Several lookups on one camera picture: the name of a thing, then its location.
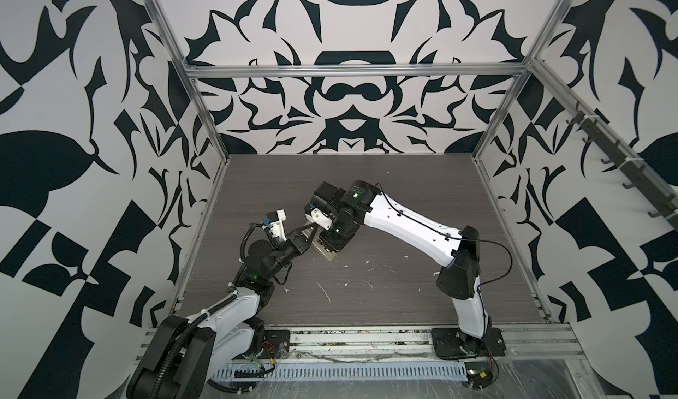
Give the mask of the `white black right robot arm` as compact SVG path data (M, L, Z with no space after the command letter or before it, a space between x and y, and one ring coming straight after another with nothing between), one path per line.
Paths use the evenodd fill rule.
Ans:
M506 344L492 323L481 292L480 246L484 241L476 229L439 224L363 180L354 181L349 190L322 183L305 206L305 216L318 225L314 246L329 259L342 252L360 228L368 227L417 248L440 266L435 285L451 299L458 327L433 329L437 358L504 355Z

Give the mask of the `white remote control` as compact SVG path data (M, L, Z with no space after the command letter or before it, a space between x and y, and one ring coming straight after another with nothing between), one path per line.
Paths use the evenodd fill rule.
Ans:
M338 253L333 251L328 245L325 245L321 239L321 234L324 231L322 229L319 230L318 237L316 238L317 245L314 247L314 249L321 254L326 260L328 261L333 261Z

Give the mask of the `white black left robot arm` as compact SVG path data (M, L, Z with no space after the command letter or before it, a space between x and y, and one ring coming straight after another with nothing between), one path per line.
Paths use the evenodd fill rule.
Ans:
M196 314L164 319L146 347L125 395L128 398L198 398L207 386L240 394L250 382L224 386L214 376L240 356L257 356L265 340L258 312L270 301L276 276L312 245L316 224L296 229L286 240L267 238L240 247L242 266L224 298Z

